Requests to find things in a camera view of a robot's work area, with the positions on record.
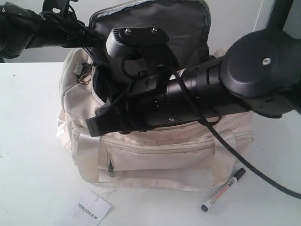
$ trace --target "bag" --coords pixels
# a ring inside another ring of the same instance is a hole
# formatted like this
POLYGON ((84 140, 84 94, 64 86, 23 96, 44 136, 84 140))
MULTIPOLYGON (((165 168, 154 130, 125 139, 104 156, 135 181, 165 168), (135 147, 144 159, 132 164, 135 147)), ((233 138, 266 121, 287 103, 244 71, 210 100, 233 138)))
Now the bag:
MULTIPOLYGON (((220 50, 215 56, 220 57, 220 50)), ((77 49, 68 55, 60 81, 63 110, 58 137, 71 152, 82 178, 99 187, 155 187, 202 191, 230 178, 235 157, 197 122, 128 135, 90 137, 85 119, 94 117, 103 101, 91 80, 78 83, 75 68, 92 59, 77 49)), ((252 114, 224 116, 214 128, 240 154, 253 141, 252 114)))
MULTIPOLYGON (((160 27, 168 34, 168 45, 180 67, 187 68, 209 60, 210 25, 210 12, 203 0, 136 0, 95 13, 89 27, 105 38, 114 27, 160 27)), ((108 66, 116 80, 122 80, 122 72, 121 60, 110 58, 105 48, 86 51, 88 54, 82 49, 72 51, 64 63, 60 82, 63 110, 58 128, 59 138, 72 153, 85 181, 100 187, 201 191, 229 179, 235 157, 197 122, 128 135, 116 132, 90 137, 85 120, 94 117, 104 104, 94 87, 101 87, 101 77, 106 74, 95 73, 94 66, 87 66, 88 77, 81 84, 77 70, 82 63, 95 62, 108 66)), ((224 53, 220 49, 216 57, 224 53)), ((125 66, 129 73, 144 69, 136 61, 125 66)), ((240 154, 253 141, 251 116, 228 115, 214 127, 240 154)))

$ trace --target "marker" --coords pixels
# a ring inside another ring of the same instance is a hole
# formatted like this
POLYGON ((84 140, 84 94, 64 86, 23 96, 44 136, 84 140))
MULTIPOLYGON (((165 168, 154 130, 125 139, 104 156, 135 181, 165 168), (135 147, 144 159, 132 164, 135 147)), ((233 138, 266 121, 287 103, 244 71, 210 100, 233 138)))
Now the marker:
POLYGON ((204 212, 210 210, 217 203, 217 201, 220 198, 222 198, 224 194, 226 194, 226 192, 230 190, 230 188, 232 188, 245 173, 246 170, 244 168, 241 168, 239 171, 237 171, 220 191, 212 195, 211 198, 202 205, 201 209, 204 212))

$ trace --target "white canvas bag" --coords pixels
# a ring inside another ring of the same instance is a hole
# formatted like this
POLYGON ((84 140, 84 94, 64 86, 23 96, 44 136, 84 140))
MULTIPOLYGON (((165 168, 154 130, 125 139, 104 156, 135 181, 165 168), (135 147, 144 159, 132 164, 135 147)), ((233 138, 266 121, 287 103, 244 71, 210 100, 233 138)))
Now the white canvas bag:
MULTIPOLYGON (((224 52, 220 49, 215 56, 224 52)), ((92 60, 82 49, 71 51, 65 60, 58 127, 58 137, 85 181, 100 187, 201 191, 229 179, 235 157, 197 122, 129 135, 116 132, 90 137, 85 120, 94 117, 103 102, 93 92, 91 82, 78 83, 73 72, 77 64, 86 62, 92 60)), ((215 126, 242 155, 253 141, 251 117, 251 113, 228 115, 215 126)))

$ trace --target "table surface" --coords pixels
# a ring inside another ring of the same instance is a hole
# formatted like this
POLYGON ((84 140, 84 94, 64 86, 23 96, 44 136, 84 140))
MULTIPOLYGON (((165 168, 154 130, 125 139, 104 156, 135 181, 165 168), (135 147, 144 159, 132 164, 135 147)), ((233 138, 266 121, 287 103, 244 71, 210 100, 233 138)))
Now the table surface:
MULTIPOLYGON (((84 182, 56 138, 62 63, 0 64, 0 225, 52 225, 81 194, 101 189, 84 182)), ((301 117, 255 116, 247 159, 279 183, 301 192, 301 117)), ((200 205, 213 191, 118 188, 102 226, 301 225, 301 201, 252 172, 208 213, 200 205)))

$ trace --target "paper tag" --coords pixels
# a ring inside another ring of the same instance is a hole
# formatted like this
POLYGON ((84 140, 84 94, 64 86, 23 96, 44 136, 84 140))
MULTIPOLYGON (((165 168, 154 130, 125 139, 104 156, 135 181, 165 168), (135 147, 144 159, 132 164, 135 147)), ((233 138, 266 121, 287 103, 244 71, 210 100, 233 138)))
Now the paper tag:
POLYGON ((87 191, 54 226, 97 226, 110 208, 105 200, 87 191))

